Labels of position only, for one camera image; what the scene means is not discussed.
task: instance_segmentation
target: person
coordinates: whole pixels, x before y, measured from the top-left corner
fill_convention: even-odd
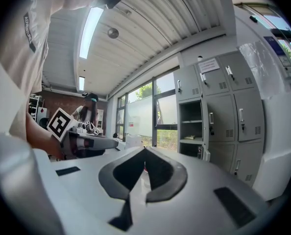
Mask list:
[[[113,8],[120,0],[21,0],[10,11],[0,31],[0,63],[23,92],[25,103],[11,125],[10,134],[59,159],[60,144],[28,113],[29,95],[42,90],[42,68],[48,53],[50,17],[58,10],[86,6]]]
[[[97,127],[97,122],[99,119],[99,115],[97,112],[97,102],[98,96],[90,93],[85,95],[85,104],[83,106],[79,106],[72,116],[79,122],[87,122],[90,121],[95,127]]]

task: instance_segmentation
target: brick wall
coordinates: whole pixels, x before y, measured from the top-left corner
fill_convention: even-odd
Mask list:
[[[50,118],[56,112],[58,108],[62,108],[68,114],[72,114],[80,105],[84,104],[84,99],[77,96],[70,96],[64,94],[58,94],[48,91],[42,91],[38,93],[44,98],[44,107],[49,110]],[[98,102],[97,108],[103,110],[103,132],[105,134],[106,128],[106,113],[107,102]]]

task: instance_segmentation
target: gray locker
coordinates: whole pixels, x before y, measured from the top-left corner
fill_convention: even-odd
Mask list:
[[[238,141],[264,137],[264,113],[258,91],[235,93],[238,114]]]
[[[243,143],[237,146],[233,173],[252,186],[257,176],[262,157],[262,143]]]
[[[194,66],[174,71],[177,101],[201,97],[201,90]]]
[[[218,59],[234,91],[255,87],[251,69],[239,51],[220,56]]]
[[[207,97],[209,141],[235,140],[235,117],[231,95]]]
[[[210,162],[230,172],[234,159],[234,149],[235,145],[233,144],[209,143],[209,152],[211,153]]]
[[[195,69],[196,74],[201,81],[203,95],[208,96],[229,91],[228,84],[222,69],[209,71],[204,74],[201,74],[198,64],[196,65]]]

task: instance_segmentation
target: ceiling light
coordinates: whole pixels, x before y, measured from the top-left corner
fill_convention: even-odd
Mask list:
[[[83,76],[79,77],[79,90],[83,91],[85,88],[85,78]]]
[[[103,13],[103,9],[91,8],[82,32],[79,56],[87,59],[93,33]]]

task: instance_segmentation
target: ventilation slot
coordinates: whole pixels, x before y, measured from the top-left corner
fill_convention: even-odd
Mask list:
[[[255,127],[255,135],[261,134],[261,126]]]
[[[226,137],[233,138],[234,137],[234,130],[226,130]]]
[[[199,94],[199,89],[198,88],[193,89],[193,95],[196,95],[196,94]]]
[[[245,181],[251,181],[251,179],[252,179],[252,174],[247,175],[245,178]]]
[[[227,88],[226,82],[219,83],[219,88],[221,90],[226,89]]]
[[[251,77],[246,77],[246,78],[245,78],[245,82],[246,82],[247,84],[252,84],[252,79],[251,79]]]

